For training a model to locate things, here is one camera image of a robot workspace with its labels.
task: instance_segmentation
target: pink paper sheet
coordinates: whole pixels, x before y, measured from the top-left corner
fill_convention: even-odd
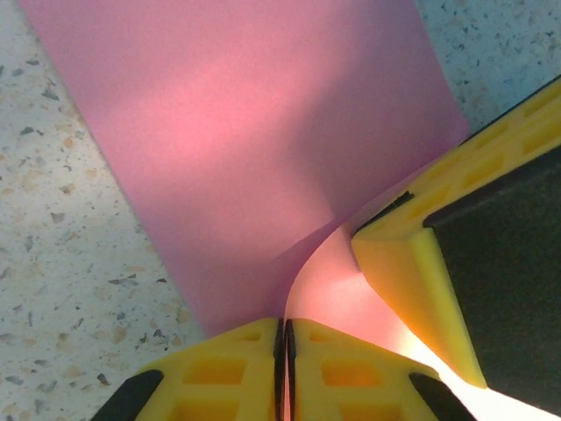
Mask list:
[[[467,132],[412,0],[20,0],[208,334]]]

